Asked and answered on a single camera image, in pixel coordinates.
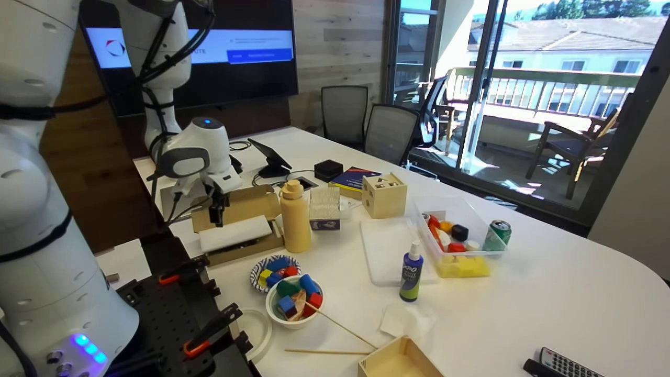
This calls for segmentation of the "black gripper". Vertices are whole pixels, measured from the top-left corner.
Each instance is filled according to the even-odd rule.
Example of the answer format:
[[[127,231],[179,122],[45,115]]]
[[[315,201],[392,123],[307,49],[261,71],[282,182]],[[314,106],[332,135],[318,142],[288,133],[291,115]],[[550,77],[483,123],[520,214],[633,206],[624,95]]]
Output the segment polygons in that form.
[[[204,194],[208,197],[208,201],[207,201],[208,223],[213,226],[221,226],[223,225],[223,209],[229,206],[227,195],[216,184],[207,184]]]

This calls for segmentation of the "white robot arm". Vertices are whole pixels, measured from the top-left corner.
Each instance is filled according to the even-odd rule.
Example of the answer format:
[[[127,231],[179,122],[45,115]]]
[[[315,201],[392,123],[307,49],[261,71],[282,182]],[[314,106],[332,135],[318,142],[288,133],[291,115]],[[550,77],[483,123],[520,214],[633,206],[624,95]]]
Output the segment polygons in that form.
[[[227,135],[201,119],[177,127],[174,90],[189,77],[181,0],[105,0],[116,10],[140,84],[144,142],[158,177],[218,188],[233,181]],[[82,0],[0,0],[0,377],[107,373],[140,328],[102,277],[69,207],[73,191],[41,156]]]

